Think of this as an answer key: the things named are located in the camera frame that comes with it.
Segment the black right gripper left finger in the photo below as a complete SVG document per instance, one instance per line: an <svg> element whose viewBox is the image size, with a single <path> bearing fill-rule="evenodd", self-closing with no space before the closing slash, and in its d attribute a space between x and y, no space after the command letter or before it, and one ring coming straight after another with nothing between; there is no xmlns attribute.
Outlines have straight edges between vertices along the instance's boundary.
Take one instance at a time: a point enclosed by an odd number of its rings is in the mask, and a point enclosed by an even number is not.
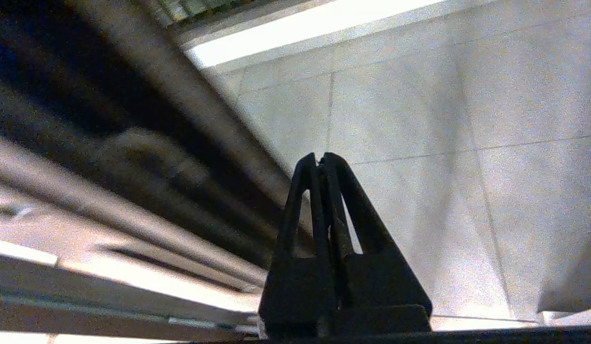
<svg viewBox="0 0 591 344"><path fill-rule="evenodd" d="M305 191L310 196L313 232L313 255L308 258L295 252ZM267 337L329 337L334 331L334 307L319 170L310 153L297 162L293 174L258 313Z"/></svg>

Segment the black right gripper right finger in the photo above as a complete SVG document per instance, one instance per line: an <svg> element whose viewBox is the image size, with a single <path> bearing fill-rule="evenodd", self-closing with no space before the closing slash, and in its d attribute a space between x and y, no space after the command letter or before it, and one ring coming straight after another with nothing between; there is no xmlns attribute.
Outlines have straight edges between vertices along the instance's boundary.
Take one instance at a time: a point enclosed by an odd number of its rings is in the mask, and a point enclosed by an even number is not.
<svg viewBox="0 0 591 344"><path fill-rule="evenodd" d="M337 335L430 332L432 303L346 160L321 159L332 215Z"/></svg>

